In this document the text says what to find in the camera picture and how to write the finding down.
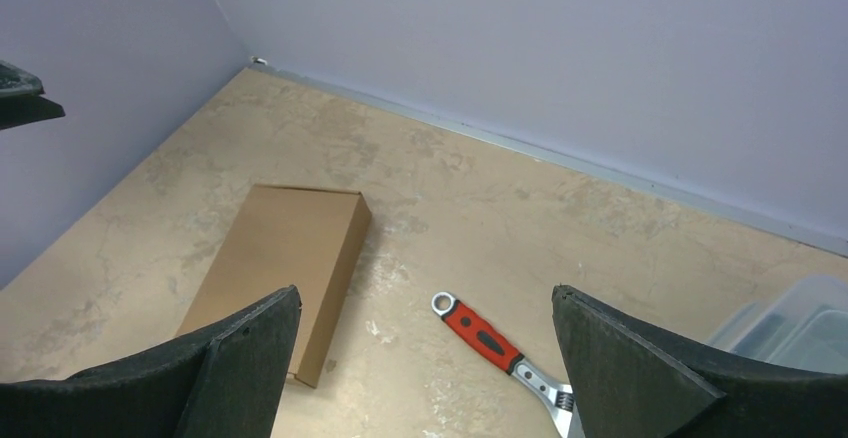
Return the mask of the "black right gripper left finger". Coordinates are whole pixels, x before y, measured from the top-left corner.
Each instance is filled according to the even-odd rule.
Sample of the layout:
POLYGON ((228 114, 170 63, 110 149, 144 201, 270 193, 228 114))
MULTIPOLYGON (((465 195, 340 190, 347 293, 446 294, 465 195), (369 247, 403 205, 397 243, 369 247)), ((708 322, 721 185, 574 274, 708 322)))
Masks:
POLYGON ((1 386, 4 437, 267 437, 298 332, 281 288, 203 328, 63 380, 1 386))

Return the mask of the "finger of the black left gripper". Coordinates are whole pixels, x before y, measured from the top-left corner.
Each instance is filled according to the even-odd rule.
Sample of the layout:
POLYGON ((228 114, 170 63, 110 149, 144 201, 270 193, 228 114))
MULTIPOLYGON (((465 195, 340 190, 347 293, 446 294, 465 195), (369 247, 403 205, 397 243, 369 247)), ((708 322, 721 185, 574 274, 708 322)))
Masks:
POLYGON ((37 76, 1 61, 1 130, 64 117, 64 108, 44 95, 37 76))

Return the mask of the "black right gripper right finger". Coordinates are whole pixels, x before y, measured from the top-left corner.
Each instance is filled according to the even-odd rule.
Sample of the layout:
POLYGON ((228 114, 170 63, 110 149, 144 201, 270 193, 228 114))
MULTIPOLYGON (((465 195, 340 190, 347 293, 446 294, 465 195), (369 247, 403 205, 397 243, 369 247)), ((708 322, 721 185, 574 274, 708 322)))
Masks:
POLYGON ((630 316, 570 286, 552 293, 588 437, 844 437, 847 377, 769 364, 630 316))

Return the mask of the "brown cardboard box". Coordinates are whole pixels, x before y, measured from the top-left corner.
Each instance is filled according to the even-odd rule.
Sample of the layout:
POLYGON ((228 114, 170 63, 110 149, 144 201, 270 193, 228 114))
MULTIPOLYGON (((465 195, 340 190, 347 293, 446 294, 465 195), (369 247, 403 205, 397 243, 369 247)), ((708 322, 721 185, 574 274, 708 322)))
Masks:
POLYGON ((252 186, 178 334, 293 285, 302 306, 288 376, 316 388, 371 220, 359 191, 252 186))

